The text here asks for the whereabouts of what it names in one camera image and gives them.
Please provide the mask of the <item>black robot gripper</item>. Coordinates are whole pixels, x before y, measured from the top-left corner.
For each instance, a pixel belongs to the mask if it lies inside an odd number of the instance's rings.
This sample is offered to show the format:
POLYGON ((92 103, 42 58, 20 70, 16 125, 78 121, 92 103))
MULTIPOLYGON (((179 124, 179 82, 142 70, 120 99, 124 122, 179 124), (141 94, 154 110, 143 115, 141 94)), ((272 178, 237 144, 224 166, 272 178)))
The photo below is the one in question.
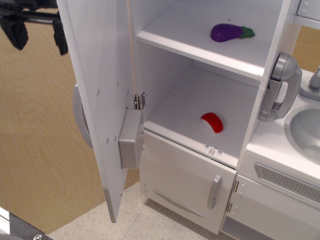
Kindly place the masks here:
POLYGON ((24 22, 52 24, 55 43, 65 55, 69 49, 60 14, 38 11, 57 8, 56 0, 0 0, 0 26, 12 45, 22 50, 29 40, 24 22))

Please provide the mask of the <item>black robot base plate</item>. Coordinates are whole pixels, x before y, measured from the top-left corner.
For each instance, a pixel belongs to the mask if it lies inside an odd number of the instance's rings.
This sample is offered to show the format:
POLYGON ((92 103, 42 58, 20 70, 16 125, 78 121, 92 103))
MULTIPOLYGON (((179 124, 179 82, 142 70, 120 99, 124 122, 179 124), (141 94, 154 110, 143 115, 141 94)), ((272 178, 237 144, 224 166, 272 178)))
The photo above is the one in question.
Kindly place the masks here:
POLYGON ((52 238, 43 231, 2 207, 0 208, 0 239, 52 240, 52 238))

